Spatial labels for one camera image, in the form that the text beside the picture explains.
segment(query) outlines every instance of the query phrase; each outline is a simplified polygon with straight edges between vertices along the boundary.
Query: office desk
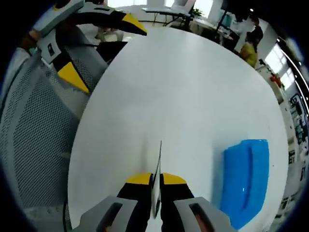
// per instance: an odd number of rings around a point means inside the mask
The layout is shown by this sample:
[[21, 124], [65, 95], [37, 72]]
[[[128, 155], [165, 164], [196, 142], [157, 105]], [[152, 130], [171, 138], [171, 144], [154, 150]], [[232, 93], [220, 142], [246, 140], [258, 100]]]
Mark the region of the office desk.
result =
[[[184, 178], [195, 196], [219, 204], [223, 155], [243, 139], [269, 142], [269, 182], [261, 212], [240, 231], [271, 223], [283, 196], [288, 144], [268, 83], [205, 38], [172, 28], [135, 36], [95, 88], [76, 133], [68, 179], [72, 226], [140, 172]], [[160, 231], [160, 216], [147, 231]]]
[[[199, 28], [202, 27], [203, 29], [206, 28], [206, 29], [210, 29], [210, 30], [216, 30], [217, 29], [217, 26], [215, 26], [214, 24], [204, 20], [204, 19], [201, 19], [201, 18], [195, 18], [193, 20], [193, 23], [197, 24], [198, 26], [198, 32], [199, 34], [201, 34], [202, 32], [199, 31]], [[228, 40], [232, 40], [233, 38], [231, 36], [229, 36], [228, 34], [226, 34], [222, 28], [219, 28], [218, 30], [218, 33], [220, 35], [220, 41], [221, 41], [221, 45], [223, 45], [223, 37], [228, 39]]]

